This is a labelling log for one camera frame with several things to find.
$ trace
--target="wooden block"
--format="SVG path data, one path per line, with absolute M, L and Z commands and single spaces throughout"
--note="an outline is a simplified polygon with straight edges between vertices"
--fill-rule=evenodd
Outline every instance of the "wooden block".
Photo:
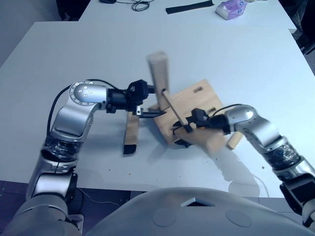
M 240 140 L 242 139 L 243 134 L 240 132 L 235 132 L 234 134 L 232 134 L 231 138 L 227 141 L 227 146 L 230 149 L 235 149 L 235 147 L 238 145 L 238 143 L 240 142 Z
M 127 126 L 124 142 L 124 154 L 135 153 L 138 143 L 138 128 L 139 128 L 139 117 L 127 113 Z
M 151 76 L 155 86 L 157 96 L 157 105 L 160 110 L 165 110 L 169 107 L 168 102 L 162 95 L 165 89 L 169 91 L 168 87 L 168 59 L 164 52 L 157 52 L 147 56 L 147 61 L 150 67 Z
M 163 93 L 165 99 L 167 100 L 168 104 L 172 108 L 175 116 L 177 117 L 177 119 L 182 124 L 182 126 L 187 125 L 188 121 L 186 120 L 186 117 L 182 115 L 181 110 L 177 107 L 176 103 L 173 101 L 173 99 L 171 98 L 171 95 L 169 95 L 168 91 L 165 90 L 162 93 Z
M 213 111 L 213 108 L 217 110 L 222 107 L 220 99 L 207 80 L 202 80 L 171 97 L 184 117 L 190 117 L 191 111 L 195 108 L 209 112 Z M 166 114 L 154 118 L 154 121 L 166 142 L 171 144 L 179 140 L 179 138 L 173 134 L 173 124 L 177 122 L 178 119 L 170 107 L 164 111 L 166 111 Z
M 213 154 L 225 145 L 223 132 L 218 129 L 201 129 L 195 128 L 191 133 L 187 133 L 184 128 L 174 131 L 175 135 L 188 143 L 198 145 Z

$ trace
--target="wooden stick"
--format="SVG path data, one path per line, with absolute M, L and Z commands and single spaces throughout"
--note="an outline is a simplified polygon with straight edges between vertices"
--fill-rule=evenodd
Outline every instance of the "wooden stick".
M 240 132 L 235 132 L 234 134 L 232 134 L 231 138 L 227 141 L 227 146 L 230 149 L 235 149 L 236 146 L 238 145 L 238 143 L 240 142 L 240 140 L 242 139 L 243 134 Z
M 133 154 L 136 152 L 138 143 L 139 117 L 128 112 L 127 126 L 124 142 L 124 154 Z
M 182 126 L 188 125 L 187 119 L 185 118 L 185 116 L 182 115 L 181 110 L 178 109 L 178 107 L 176 106 L 175 102 L 173 101 L 173 99 L 169 95 L 168 91 L 164 90 L 162 92 L 162 94 L 165 97 L 166 101 L 168 102 L 169 106 L 172 108 L 174 114 L 176 115 L 177 119 L 182 124 Z
M 163 90 L 169 91 L 168 88 L 168 59 L 164 52 L 157 52 L 147 56 L 151 76 L 155 86 L 157 104 L 160 110 L 169 107 L 168 102 L 162 95 Z

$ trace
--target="wooden peg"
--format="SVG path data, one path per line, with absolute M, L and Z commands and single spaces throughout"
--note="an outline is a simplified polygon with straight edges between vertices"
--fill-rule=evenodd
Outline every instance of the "wooden peg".
M 232 134 L 231 138 L 227 141 L 227 146 L 230 149 L 235 149 L 236 146 L 238 145 L 238 143 L 240 142 L 240 140 L 242 139 L 243 134 L 240 132 L 235 132 L 234 134 Z
M 138 143 L 138 128 L 139 128 L 139 117 L 127 113 L 127 126 L 124 142 L 124 155 L 133 154 L 136 152 Z
M 163 90 L 169 91 L 167 55 L 164 52 L 153 53 L 147 56 L 147 61 L 150 67 L 151 76 L 155 86 L 157 105 L 159 109 L 163 111 L 169 107 L 168 102 L 162 95 Z

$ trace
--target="dark floor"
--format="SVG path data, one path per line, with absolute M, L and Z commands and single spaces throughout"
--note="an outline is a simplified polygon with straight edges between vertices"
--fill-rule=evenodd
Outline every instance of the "dark floor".
M 13 217 L 14 213 L 25 201 L 26 184 L 0 181 L 0 233 Z M 130 198 L 141 194 L 134 191 L 83 189 L 94 201 L 111 201 L 122 205 Z M 256 203 L 273 209 L 281 214 L 302 223 L 302 217 L 295 214 L 282 198 L 248 198 Z M 82 203 L 82 194 L 77 190 L 75 199 L 69 205 L 69 213 L 77 214 Z M 83 235 L 86 234 L 98 221 L 118 208 L 113 204 L 99 204 L 84 196 L 80 213 L 84 215 Z

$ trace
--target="white table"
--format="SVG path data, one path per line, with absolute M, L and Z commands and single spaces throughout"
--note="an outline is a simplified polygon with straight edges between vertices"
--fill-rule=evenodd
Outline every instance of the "white table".
M 150 8 L 134 12 L 130 5 L 126 4 L 105 4 L 99 0 L 91 0 L 84 11 L 80 22 L 103 21 L 105 23 L 211 23 L 221 26 L 272 26 L 296 31 L 294 23 L 291 21 L 278 0 L 255 1 L 248 3 L 242 16 L 226 21 L 215 13 L 216 7 L 223 0 L 213 0 L 214 6 L 195 9 L 191 11 L 167 14 L 167 7 L 188 5 L 202 0 L 155 0 Z
M 315 78 L 287 29 L 133 26 L 124 23 L 121 30 L 121 24 L 102 22 L 33 25 L 0 68 L 1 180 L 29 181 L 51 103 L 62 88 L 91 78 L 122 89 L 139 79 L 152 83 L 145 56 L 158 50 L 169 55 L 171 93 L 208 79 L 225 105 L 255 106 L 315 163 Z M 145 107 L 155 102 L 151 95 Z M 125 125 L 123 111 L 95 114 L 76 170 L 79 187 L 199 186 L 266 197 L 264 183 L 270 197 L 282 196 L 271 168 L 245 139 L 235 151 L 224 149 L 209 157 L 194 146 L 167 147 L 153 121 L 141 120 L 137 153 L 123 157 Z

